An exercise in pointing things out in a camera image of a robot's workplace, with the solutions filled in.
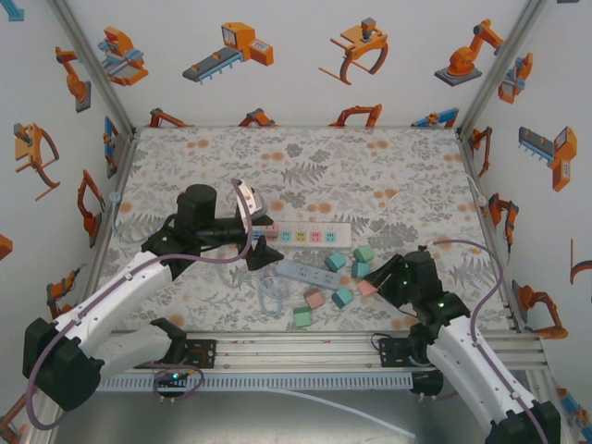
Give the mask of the grey power strip with cable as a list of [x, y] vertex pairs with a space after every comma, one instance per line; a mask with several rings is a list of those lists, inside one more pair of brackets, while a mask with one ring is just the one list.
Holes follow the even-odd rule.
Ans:
[[278, 262], [276, 272], [282, 278], [315, 285], [329, 290], [337, 290], [340, 285], [340, 275], [338, 273], [289, 259], [284, 259]]

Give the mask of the white power strip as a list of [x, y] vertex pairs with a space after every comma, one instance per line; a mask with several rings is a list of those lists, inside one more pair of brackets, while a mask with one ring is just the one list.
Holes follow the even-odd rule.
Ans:
[[[352, 227], [342, 222], [278, 221], [277, 240], [268, 240], [273, 247], [349, 249], [352, 246]], [[253, 239], [264, 236], [253, 228]]]

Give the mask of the floral tablecloth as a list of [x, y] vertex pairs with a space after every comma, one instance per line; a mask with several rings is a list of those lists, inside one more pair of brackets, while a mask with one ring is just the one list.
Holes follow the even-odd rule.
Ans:
[[[353, 246], [342, 251], [346, 265], [340, 286], [353, 301], [339, 309], [330, 290], [312, 313], [312, 324], [297, 327], [293, 310], [306, 305], [311, 286], [269, 279], [244, 261], [195, 264], [163, 290], [133, 309], [116, 326], [136, 330], [164, 317], [186, 330], [203, 331], [369, 331], [407, 329], [416, 322], [379, 296], [364, 297], [351, 276], [352, 250], [368, 245], [374, 269], [395, 253], [449, 239], [485, 244], [463, 158], [452, 130], [417, 129], [144, 129], [138, 141], [117, 231], [147, 236], [160, 219], [176, 212], [176, 200], [197, 183], [217, 190], [216, 216], [233, 216], [230, 180], [243, 179], [261, 193], [269, 216], [285, 221], [351, 224]], [[496, 283], [487, 253], [462, 244], [429, 248], [443, 289], [456, 293], [470, 310]]]

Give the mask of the black controller box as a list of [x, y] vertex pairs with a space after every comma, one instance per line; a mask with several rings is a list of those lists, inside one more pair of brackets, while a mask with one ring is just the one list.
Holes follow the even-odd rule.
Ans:
[[439, 370], [412, 372], [413, 387], [411, 393], [415, 395], [437, 396], [444, 386], [444, 376]]

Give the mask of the controller board with green light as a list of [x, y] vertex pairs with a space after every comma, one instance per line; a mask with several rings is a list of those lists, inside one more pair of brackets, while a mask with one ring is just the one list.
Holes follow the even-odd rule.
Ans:
[[188, 386], [189, 373], [177, 370], [163, 370], [154, 377], [154, 388], [158, 393], [173, 396], [184, 393]]

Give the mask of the white plastic tube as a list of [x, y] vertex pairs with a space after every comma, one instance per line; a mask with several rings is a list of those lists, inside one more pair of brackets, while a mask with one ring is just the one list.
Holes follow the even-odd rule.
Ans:
[[342, 411], [345, 413], [350, 413], [352, 415], [363, 418], [364, 420], [372, 422], [378, 426], [385, 427], [386, 429], [388, 429], [394, 433], [400, 434], [408, 439], [415, 439], [416, 438], [415, 433], [412, 433], [412, 432], [405, 430], [401, 427], [398, 427], [398, 426], [393, 425], [389, 422], [386, 422], [382, 419], [379, 419], [369, 413], [362, 412], [360, 410], [354, 409], [352, 407], [349, 407], [349, 406], [346, 406], [346, 405], [343, 405], [343, 404], [340, 404], [340, 403], [337, 403], [334, 401], [329, 401], [329, 400], [326, 400], [323, 398], [316, 397], [314, 395], [291, 391], [291, 390], [285, 390], [285, 389], [266, 388], [265, 392], [266, 393], [273, 393], [273, 394], [277, 394], [277, 395], [283, 395], [283, 396], [290, 396], [293, 398], [316, 402], [316, 403], [325, 405], [327, 407], [331, 407], [333, 409], [336, 409], [336, 410], [339, 410], [339, 411]]

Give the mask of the grey metal sheet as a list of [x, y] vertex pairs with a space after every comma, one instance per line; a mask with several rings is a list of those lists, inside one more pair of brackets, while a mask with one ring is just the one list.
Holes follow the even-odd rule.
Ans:
[[408, 439], [325, 405], [266, 392], [206, 392], [177, 405], [148, 393], [99, 393], [69, 413], [54, 444], [484, 444], [459, 398], [420, 402], [407, 391], [310, 395], [415, 433]]

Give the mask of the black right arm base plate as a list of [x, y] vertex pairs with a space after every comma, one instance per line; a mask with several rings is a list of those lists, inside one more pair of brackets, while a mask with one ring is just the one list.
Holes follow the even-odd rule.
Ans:
[[379, 359], [384, 368], [433, 369], [429, 361], [418, 362], [412, 356], [409, 340], [401, 338], [381, 338], [377, 342]]

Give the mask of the aluminium side rail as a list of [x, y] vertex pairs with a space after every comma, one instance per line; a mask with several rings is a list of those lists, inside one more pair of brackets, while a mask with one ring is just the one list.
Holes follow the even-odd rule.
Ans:
[[472, 187], [472, 194], [475, 200], [476, 212], [479, 218], [481, 229], [483, 231], [486, 246], [491, 251], [490, 260], [494, 265], [494, 272], [497, 278], [502, 278], [499, 286], [499, 296], [503, 301], [504, 307], [509, 313], [509, 325], [517, 333], [525, 333], [524, 321], [520, 315], [520, 307], [512, 289], [512, 276], [506, 265], [506, 253], [501, 250], [498, 232], [493, 226], [491, 215], [487, 207], [487, 197], [482, 190], [478, 171], [476, 170], [473, 155], [468, 141], [461, 136], [460, 132], [456, 134], [459, 143], [459, 150], [462, 155], [463, 167], [468, 181]]
[[[111, 192], [118, 192], [119, 194], [123, 194], [130, 174], [131, 166], [133, 164], [136, 147], [137, 137], [135, 135], [132, 135], [128, 140], [126, 140], [126, 143], [123, 145], [123, 153], [120, 157], [120, 164], [117, 170], [115, 182]], [[111, 239], [113, 237], [112, 222], [115, 218], [115, 211], [110, 201], [107, 201], [105, 218], [106, 221], [102, 223], [102, 226], [98, 233], [98, 240], [93, 250], [93, 257], [90, 263], [90, 269], [86, 273], [85, 285], [80, 293], [80, 296], [76, 300], [76, 307], [85, 302], [98, 289], [107, 251]]]

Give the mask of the aluminium frame rail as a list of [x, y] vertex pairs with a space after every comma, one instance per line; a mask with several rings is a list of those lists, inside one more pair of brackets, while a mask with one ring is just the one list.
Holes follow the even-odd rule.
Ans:
[[[483, 330], [510, 370], [546, 370], [540, 339], [530, 333]], [[383, 372], [369, 332], [190, 332], [216, 341], [215, 373]]]

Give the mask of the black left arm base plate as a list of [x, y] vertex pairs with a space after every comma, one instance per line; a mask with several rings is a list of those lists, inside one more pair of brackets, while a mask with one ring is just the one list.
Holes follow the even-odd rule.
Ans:
[[216, 347], [215, 339], [187, 339], [180, 362], [200, 369], [213, 369]]

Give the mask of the aluminium corner post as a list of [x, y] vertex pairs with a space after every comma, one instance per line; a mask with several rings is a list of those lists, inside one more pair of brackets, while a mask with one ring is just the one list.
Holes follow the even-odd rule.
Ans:
[[59, 22], [60, 27], [67, 35], [68, 40], [73, 46], [82, 64], [86, 67], [93, 84], [103, 96], [105, 103], [119, 124], [118, 128], [122, 130], [130, 139], [135, 135], [136, 129], [130, 120], [123, 104], [117, 97], [117, 94], [109, 78], [104, 73], [101, 63], [94, 53], [90, 41], [84, 33], [82, 26], [76, 19], [67, 0], [45, 0], [50, 6], [54, 17]]
[[518, 50], [521, 48], [526, 37], [533, 29], [540, 14], [548, 5], [549, 0], [527, 0], [518, 19], [515, 21], [508, 38], [505, 40], [496, 60], [490, 71], [485, 76], [485, 80], [478, 90], [475, 99], [469, 106], [461, 126], [459, 127], [459, 138], [467, 140], [472, 133], [477, 120], [487, 107], [489, 100], [493, 97], [505, 73], [510, 67], [510, 63], [517, 57]]

